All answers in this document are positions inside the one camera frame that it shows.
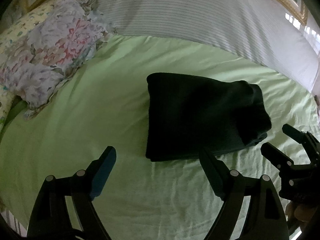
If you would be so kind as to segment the person's right hand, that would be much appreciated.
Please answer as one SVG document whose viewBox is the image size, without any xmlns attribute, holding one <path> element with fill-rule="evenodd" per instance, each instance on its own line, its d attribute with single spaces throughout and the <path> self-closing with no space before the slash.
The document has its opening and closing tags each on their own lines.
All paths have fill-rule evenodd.
<svg viewBox="0 0 320 240">
<path fill-rule="evenodd" d="M 316 213 L 317 209 L 317 206 L 311 206 L 306 204 L 300 204 L 294 207 L 293 202 L 289 202 L 285 209 L 285 215 L 288 219 L 291 219 L 292 217 L 296 218 L 299 221 L 299 227 L 301 231 L 304 232 L 305 228 L 309 224 L 313 215 Z"/>
</svg>

